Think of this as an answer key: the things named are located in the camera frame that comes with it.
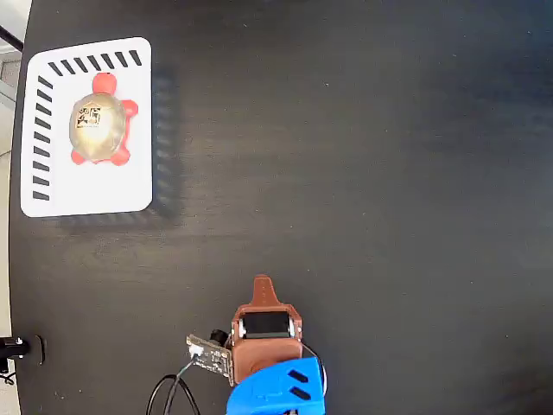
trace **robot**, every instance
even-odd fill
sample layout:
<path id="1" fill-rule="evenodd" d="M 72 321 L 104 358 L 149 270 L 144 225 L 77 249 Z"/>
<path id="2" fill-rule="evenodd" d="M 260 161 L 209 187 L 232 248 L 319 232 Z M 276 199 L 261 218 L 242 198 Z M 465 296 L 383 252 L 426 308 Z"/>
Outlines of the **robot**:
<path id="1" fill-rule="evenodd" d="M 302 343 L 302 318 L 281 303 L 267 275 L 254 280 L 253 299 L 238 307 L 231 334 L 187 338 L 196 366 L 225 376 L 235 386 L 227 415 L 324 415 L 326 372 Z M 306 348 L 314 357 L 302 358 Z"/>

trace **turtle toy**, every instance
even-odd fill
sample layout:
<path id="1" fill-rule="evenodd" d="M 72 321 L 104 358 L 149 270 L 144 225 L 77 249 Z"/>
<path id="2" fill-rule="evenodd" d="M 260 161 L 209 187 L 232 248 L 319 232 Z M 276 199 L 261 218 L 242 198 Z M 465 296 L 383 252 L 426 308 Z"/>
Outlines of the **turtle toy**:
<path id="1" fill-rule="evenodd" d="M 129 161 L 126 144 L 130 119 L 137 115 L 138 105 L 130 99 L 115 98 L 117 83 L 112 73 L 98 73 L 92 81 L 92 93 L 75 103 L 69 123 L 75 164 L 88 160 L 122 166 Z"/>

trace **blue plastic part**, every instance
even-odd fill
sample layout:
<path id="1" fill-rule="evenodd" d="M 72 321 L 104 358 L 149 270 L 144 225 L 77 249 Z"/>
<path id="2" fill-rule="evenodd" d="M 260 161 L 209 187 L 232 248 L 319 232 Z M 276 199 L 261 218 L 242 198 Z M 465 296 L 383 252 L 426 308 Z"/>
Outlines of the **blue plastic part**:
<path id="1" fill-rule="evenodd" d="M 321 369 L 315 357 L 285 361 L 255 372 L 234 388 L 226 415 L 324 415 Z"/>

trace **black table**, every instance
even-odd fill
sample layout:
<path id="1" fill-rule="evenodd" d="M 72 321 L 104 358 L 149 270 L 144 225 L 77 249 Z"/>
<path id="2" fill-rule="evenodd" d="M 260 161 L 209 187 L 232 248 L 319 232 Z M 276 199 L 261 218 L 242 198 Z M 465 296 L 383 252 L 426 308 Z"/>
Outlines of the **black table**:
<path id="1" fill-rule="evenodd" d="M 302 313 L 330 414 L 551 413 L 545 3 L 34 2 L 10 290 L 14 332 L 43 335 L 48 361 L 17 366 L 23 413 L 141 413 L 258 272 Z M 153 48 L 159 205 L 25 217 L 27 62 L 135 35 Z M 187 378 L 202 413 L 225 412 L 223 378 Z"/>

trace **white plate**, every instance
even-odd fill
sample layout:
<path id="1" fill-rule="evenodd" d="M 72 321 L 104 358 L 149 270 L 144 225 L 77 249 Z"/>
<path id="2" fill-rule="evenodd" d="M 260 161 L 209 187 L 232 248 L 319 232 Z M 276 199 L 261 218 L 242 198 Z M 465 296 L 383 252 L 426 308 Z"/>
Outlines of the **white plate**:
<path id="1" fill-rule="evenodd" d="M 76 101 L 92 93 L 92 79 L 100 72 L 116 76 L 118 99 L 138 104 L 127 141 L 130 160 L 123 166 L 71 160 L 71 111 Z M 22 211 L 45 217 L 145 209 L 152 201 L 151 113 L 151 46 L 141 37 L 33 56 L 23 109 Z"/>

